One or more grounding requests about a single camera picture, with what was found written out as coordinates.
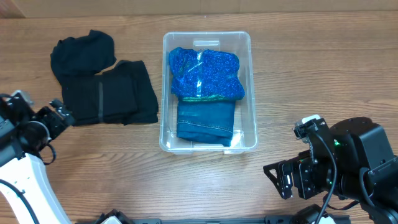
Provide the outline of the blue denim jeans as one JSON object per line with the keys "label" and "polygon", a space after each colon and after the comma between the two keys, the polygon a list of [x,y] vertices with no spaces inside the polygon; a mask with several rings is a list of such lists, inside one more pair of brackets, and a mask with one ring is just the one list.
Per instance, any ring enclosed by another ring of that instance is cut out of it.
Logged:
{"label": "blue denim jeans", "polygon": [[233,138],[235,101],[179,101],[177,137],[229,147]]}

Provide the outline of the black pants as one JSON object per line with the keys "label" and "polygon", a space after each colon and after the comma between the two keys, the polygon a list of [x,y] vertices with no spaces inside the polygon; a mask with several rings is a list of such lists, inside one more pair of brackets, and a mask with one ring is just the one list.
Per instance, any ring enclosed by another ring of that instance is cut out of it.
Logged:
{"label": "black pants", "polygon": [[62,87],[76,126],[158,122],[159,104],[143,61],[121,60],[101,75],[75,78]]}

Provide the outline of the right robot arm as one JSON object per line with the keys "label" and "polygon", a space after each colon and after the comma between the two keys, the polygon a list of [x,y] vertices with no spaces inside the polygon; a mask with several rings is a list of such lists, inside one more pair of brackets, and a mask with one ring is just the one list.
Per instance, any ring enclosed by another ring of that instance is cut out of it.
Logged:
{"label": "right robot arm", "polygon": [[311,205],[292,216],[289,223],[343,223],[326,212],[330,199],[352,202],[374,223],[397,223],[397,156],[382,126],[367,117],[340,121],[329,127],[315,114],[297,121],[293,131],[309,149],[293,159],[263,167],[265,175],[283,199],[310,199],[326,193],[322,206]]}

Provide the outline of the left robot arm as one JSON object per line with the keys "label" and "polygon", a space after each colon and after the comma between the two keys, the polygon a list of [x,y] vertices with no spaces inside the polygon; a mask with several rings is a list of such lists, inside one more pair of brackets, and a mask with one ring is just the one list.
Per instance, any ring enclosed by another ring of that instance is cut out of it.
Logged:
{"label": "left robot arm", "polygon": [[42,149],[74,122],[59,100],[34,112],[20,96],[1,97],[1,193],[19,223],[70,223],[47,177]]}

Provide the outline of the sparkly blue garment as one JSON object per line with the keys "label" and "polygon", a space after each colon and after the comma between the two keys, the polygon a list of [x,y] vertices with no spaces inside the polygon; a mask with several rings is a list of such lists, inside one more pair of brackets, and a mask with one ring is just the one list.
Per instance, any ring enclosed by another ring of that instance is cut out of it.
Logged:
{"label": "sparkly blue garment", "polygon": [[169,53],[171,93],[188,102],[237,101],[245,96],[239,59],[229,52],[177,47]]}

